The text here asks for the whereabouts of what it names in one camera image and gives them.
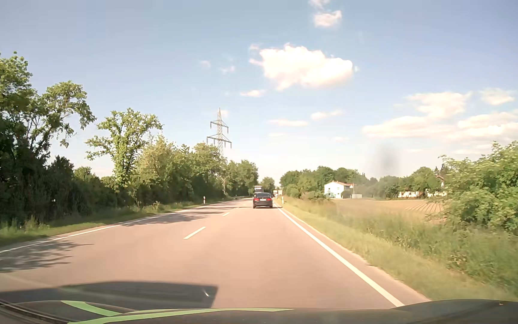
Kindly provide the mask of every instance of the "distant vehicle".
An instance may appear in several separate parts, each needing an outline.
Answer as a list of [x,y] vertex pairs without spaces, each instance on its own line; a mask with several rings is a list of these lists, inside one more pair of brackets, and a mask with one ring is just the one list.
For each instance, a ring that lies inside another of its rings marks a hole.
[[273,208],[273,198],[270,193],[256,193],[253,196],[253,208],[269,207]]

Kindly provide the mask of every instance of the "road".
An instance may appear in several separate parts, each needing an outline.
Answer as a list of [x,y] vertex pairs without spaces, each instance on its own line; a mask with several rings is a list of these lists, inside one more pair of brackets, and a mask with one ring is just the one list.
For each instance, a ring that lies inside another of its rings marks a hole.
[[0,299],[133,309],[366,309],[427,300],[288,211],[251,204],[217,203],[2,248]]

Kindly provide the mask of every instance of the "white lane marking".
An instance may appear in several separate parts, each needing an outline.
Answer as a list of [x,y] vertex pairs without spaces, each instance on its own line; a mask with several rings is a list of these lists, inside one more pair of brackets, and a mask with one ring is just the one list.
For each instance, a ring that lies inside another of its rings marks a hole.
[[357,269],[355,266],[353,266],[349,261],[345,260],[341,255],[339,255],[337,252],[333,251],[330,247],[328,247],[325,243],[321,242],[315,235],[311,234],[311,232],[307,231],[299,225],[293,218],[289,217],[282,208],[277,208],[282,214],[285,215],[290,221],[293,222],[293,224],[297,225],[303,232],[305,232],[311,239],[313,239],[315,242],[319,243],[320,246],[322,246],[324,249],[327,250],[330,254],[332,254],[337,260],[341,261],[349,270],[353,271],[357,276],[359,276],[363,281],[369,284],[374,290],[376,290],[378,293],[380,293],[383,297],[385,297],[388,301],[391,302],[395,307],[399,306],[405,306],[405,304],[401,303],[399,299],[395,298],[395,296],[391,295],[388,291],[386,291],[383,287],[381,287],[378,283],[374,282],[373,279],[368,277],[366,274],[361,272],[361,270]]
[[[202,208],[202,207],[208,207],[208,206],[209,205],[205,205],[205,206],[200,206],[200,207],[196,207],[196,208]],[[106,226],[106,227],[92,229],[90,231],[85,231],[85,232],[81,232],[81,233],[71,234],[71,235],[67,235],[67,236],[61,236],[61,237],[58,237],[58,238],[52,238],[52,239],[46,239],[46,240],[42,240],[42,241],[37,241],[37,242],[31,243],[31,244],[17,246],[17,247],[13,247],[13,248],[8,248],[7,250],[1,250],[0,254],[1,253],[5,253],[5,252],[19,250],[20,248],[36,246],[36,245],[40,245],[40,244],[43,244],[43,243],[49,243],[49,242],[53,242],[53,241],[57,241],[57,240],[62,240],[62,239],[66,239],[66,238],[72,238],[73,236],[78,236],[78,235],[82,235],[82,234],[102,231],[104,229],[107,230],[108,228],[113,228],[113,227],[117,227],[117,226],[121,226],[121,225],[137,223],[139,221],[149,220],[149,219],[156,218],[156,217],[169,216],[169,215],[173,215],[173,214],[176,214],[176,213],[187,212],[187,211],[189,211],[191,209],[194,209],[194,208],[181,209],[181,210],[177,210],[176,212],[172,212],[172,213],[165,213],[165,214],[160,214],[160,215],[155,215],[155,216],[150,216],[150,217],[143,217],[143,218],[139,218],[139,219],[136,219],[136,220],[119,223],[119,224],[116,224],[116,225],[111,225],[111,226]]]
[[184,240],[187,240],[187,239],[188,239],[188,238],[190,238],[191,236],[193,236],[193,235],[197,234],[198,232],[201,232],[201,231],[202,231],[202,230],[204,230],[204,229],[205,229],[205,226],[203,226],[203,227],[201,227],[200,229],[198,229],[197,231],[195,231],[195,232],[193,232],[193,233],[191,233],[191,234],[187,235],[187,236],[186,236],[186,237],[184,237],[183,239],[184,239]]

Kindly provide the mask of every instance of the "blue sky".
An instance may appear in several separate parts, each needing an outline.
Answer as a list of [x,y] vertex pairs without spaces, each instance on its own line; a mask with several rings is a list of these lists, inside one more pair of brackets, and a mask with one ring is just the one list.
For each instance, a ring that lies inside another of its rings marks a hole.
[[[277,180],[404,175],[518,139],[518,1],[0,0],[14,50],[39,91],[83,84],[98,121],[133,107],[179,144],[212,135],[221,107],[226,156]],[[95,134],[52,152],[107,175],[109,158],[85,159]]]

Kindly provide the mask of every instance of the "grass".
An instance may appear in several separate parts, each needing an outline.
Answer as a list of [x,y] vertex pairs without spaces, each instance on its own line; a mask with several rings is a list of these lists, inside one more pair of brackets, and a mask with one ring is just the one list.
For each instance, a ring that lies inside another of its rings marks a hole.
[[453,231],[383,202],[309,202],[285,208],[430,299],[518,300],[518,236]]
[[72,215],[64,220],[54,221],[50,224],[37,224],[34,220],[27,222],[22,227],[10,224],[0,229],[0,247],[198,206],[201,206],[201,204],[176,202],[163,205],[155,203],[141,209],[130,207],[108,210],[89,216]]

